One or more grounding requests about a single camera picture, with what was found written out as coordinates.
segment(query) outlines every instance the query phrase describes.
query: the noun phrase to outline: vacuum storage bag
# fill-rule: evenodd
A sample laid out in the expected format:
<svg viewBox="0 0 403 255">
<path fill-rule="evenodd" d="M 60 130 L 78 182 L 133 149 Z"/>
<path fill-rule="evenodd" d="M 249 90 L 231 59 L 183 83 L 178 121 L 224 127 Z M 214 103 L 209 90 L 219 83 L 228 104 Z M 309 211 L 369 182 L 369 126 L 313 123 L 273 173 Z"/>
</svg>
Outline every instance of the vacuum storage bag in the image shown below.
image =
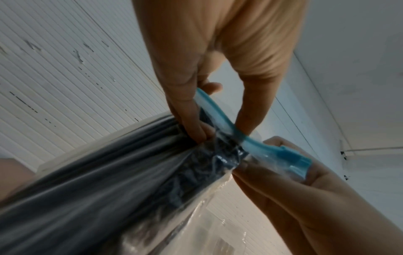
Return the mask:
<svg viewBox="0 0 403 255">
<path fill-rule="evenodd" d="M 36 180 L 0 202 L 0 254 L 159 254 L 248 154 L 305 177 L 309 159 L 243 136 L 202 91 L 195 100 L 213 138 L 197 145 L 166 115 Z"/>
</svg>

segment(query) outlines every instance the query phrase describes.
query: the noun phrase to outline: grooved white panel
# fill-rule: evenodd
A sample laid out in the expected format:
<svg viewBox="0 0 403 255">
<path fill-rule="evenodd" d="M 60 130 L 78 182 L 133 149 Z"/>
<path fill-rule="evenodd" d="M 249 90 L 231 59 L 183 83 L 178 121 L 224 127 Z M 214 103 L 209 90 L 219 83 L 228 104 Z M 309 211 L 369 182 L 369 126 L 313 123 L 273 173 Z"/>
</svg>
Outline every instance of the grooved white panel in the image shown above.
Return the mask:
<svg viewBox="0 0 403 255">
<path fill-rule="evenodd" d="M 132 13 L 131 20 L 120 20 L 119 29 L 138 36 L 135 24 L 123 23 L 135 21 L 131 3 L 114 3 Z M 167 111 L 141 36 L 133 42 L 141 54 L 135 58 L 124 52 L 126 41 L 106 34 L 111 30 L 102 28 L 105 20 L 95 21 L 107 6 L 87 12 L 88 4 L 96 5 L 1 0 L 0 151 L 34 171 L 56 156 Z M 110 14 L 103 18 L 119 26 Z"/>
</svg>

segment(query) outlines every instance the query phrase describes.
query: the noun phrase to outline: hand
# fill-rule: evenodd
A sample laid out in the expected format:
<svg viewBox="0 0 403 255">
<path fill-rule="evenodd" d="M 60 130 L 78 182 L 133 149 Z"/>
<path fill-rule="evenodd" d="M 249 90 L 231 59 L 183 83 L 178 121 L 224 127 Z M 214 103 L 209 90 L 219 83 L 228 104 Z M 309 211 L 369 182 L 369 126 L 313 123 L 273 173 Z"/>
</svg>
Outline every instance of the hand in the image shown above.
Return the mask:
<svg viewBox="0 0 403 255">
<path fill-rule="evenodd" d="M 188 134 L 206 139 L 193 97 L 227 58 L 244 83 L 236 126 L 249 135 L 266 116 L 297 42 L 307 0 L 133 0 L 156 76 Z"/>
<path fill-rule="evenodd" d="M 312 158 L 280 137 L 265 143 Z M 302 184 L 247 162 L 233 175 L 294 255 L 403 254 L 403 233 L 315 159 Z"/>
</svg>

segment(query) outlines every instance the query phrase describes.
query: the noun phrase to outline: ceiling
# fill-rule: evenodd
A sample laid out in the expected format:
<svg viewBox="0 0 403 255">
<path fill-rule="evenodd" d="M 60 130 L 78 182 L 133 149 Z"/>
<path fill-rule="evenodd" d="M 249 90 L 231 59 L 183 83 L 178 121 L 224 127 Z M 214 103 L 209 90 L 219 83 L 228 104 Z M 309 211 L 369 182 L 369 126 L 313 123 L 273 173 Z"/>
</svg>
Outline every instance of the ceiling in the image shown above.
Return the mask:
<svg viewBox="0 0 403 255">
<path fill-rule="evenodd" d="M 403 146 L 403 1 L 312 0 L 295 50 L 352 149 Z"/>
</svg>

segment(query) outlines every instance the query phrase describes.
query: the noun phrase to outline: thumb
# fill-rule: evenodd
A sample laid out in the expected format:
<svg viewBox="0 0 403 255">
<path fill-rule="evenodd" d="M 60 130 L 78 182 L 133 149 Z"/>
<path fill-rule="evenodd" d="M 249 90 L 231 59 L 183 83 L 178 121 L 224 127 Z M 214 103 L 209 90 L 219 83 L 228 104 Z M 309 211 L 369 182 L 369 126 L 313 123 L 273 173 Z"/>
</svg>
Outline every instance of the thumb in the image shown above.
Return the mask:
<svg viewBox="0 0 403 255">
<path fill-rule="evenodd" d="M 277 203 L 296 219 L 311 218 L 319 190 L 295 182 L 257 164 L 242 161 L 233 174 L 247 186 Z"/>
</svg>

